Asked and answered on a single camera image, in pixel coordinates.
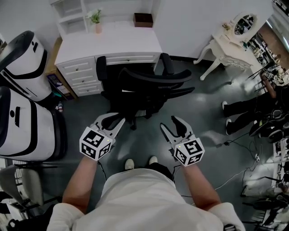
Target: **baseboard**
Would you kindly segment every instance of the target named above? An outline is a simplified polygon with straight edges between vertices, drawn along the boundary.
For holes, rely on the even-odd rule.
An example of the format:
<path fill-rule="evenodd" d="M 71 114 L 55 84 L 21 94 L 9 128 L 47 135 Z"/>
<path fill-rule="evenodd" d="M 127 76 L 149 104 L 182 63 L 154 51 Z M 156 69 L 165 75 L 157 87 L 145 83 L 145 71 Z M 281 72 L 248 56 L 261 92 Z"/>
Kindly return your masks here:
<path fill-rule="evenodd" d="M 174 56 L 174 55 L 170 55 L 171 60 L 176 60 L 176 61 L 184 61 L 184 62 L 190 62 L 192 63 L 195 60 L 198 60 L 196 58 L 191 58 L 191 57 L 182 57 L 182 56 Z M 201 65 L 207 65 L 207 66 L 211 66 L 213 64 L 213 61 L 210 60 L 202 60 L 200 62 Z M 225 66 L 223 64 L 220 64 L 218 67 L 225 69 Z"/>

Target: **gray chair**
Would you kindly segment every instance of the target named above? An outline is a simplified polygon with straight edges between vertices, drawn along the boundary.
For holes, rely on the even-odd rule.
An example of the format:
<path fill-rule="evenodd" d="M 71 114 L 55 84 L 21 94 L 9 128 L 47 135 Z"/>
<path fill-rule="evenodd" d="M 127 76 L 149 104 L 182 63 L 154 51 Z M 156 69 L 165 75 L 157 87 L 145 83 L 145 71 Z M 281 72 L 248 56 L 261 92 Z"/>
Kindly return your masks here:
<path fill-rule="evenodd" d="M 17 184 L 15 180 L 15 172 L 19 168 L 22 168 L 22 183 Z M 19 193 L 17 188 L 18 185 L 23 185 L 25 193 L 28 197 L 27 199 L 23 199 L 22 195 Z M 32 169 L 32 166 L 29 167 L 27 165 L 10 165 L 4 169 L 1 169 L 0 187 L 4 192 L 9 194 L 17 201 L 18 205 L 12 205 L 20 209 L 21 212 L 27 212 L 29 209 L 36 208 L 56 199 L 61 199 L 61 197 L 54 197 L 44 201 L 39 174 L 36 170 Z"/>

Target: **person's arm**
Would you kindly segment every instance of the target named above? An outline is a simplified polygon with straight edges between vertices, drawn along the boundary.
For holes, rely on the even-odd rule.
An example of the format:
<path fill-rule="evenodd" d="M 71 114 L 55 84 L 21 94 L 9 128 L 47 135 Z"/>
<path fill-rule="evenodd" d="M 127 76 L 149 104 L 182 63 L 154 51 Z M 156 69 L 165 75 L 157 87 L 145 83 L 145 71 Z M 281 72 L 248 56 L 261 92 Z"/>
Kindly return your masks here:
<path fill-rule="evenodd" d="M 210 208 L 221 204 L 219 195 L 196 164 L 182 168 L 191 196 L 198 208 L 208 211 Z"/>
<path fill-rule="evenodd" d="M 265 72 L 261 73 L 261 79 L 263 80 L 263 83 L 267 89 L 267 91 L 269 92 L 269 94 L 271 95 L 271 97 L 273 99 L 276 99 L 277 94 L 276 91 L 273 89 L 272 85 L 270 84 L 269 80 L 267 79 L 267 77 L 265 76 Z"/>
<path fill-rule="evenodd" d="M 63 193 L 63 203 L 70 204 L 83 213 L 86 212 L 96 167 L 96 161 L 83 157 Z"/>

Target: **white desk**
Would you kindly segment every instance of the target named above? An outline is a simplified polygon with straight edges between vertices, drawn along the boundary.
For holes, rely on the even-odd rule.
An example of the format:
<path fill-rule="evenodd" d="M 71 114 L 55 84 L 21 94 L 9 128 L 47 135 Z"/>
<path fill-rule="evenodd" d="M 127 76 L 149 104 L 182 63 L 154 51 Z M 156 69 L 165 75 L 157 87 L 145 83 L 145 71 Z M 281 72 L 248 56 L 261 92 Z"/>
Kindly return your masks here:
<path fill-rule="evenodd" d="M 199 59 L 194 61 L 194 64 L 198 64 L 204 58 L 209 49 L 212 50 L 214 56 L 216 56 L 216 59 L 207 69 L 207 71 L 200 77 L 200 80 L 204 80 L 206 76 L 221 63 L 225 66 L 232 65 L 240 67 L 241 69 L 250 68 L 253 65 L 259 66 L 259 62 L 249 49 L 245 50 L 245 48 L 230 42 L 225 35 L 213 35 L 213 40 L 211 40 L 209 45 L 203 49 Z"/>
<path fill-rule="evenodd" d="M 100 93 L 96 60 L 107 65 L 157 63 L 162 49 L 152 28 L 135 28 L 130 22 L 107 23 L 101 34 L 76 33 L 65 38 L 55 65 L 78 96 Z"/>

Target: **power plug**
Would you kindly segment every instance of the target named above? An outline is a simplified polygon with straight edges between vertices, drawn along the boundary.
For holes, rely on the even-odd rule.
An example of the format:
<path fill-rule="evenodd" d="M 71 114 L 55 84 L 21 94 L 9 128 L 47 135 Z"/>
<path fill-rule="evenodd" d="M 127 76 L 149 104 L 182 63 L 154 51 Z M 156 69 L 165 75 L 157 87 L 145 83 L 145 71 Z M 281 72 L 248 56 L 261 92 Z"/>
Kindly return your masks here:
<path fill-rule="evenodd" d="M 258 155 L 258 153 L 256 153 L 256 154 L 255 154 L 255 160 L 256 160 L 257 162 L 259 162 L 259 161 L 260 161 L 260 158 L 259 158 L 259 155 Z"/>

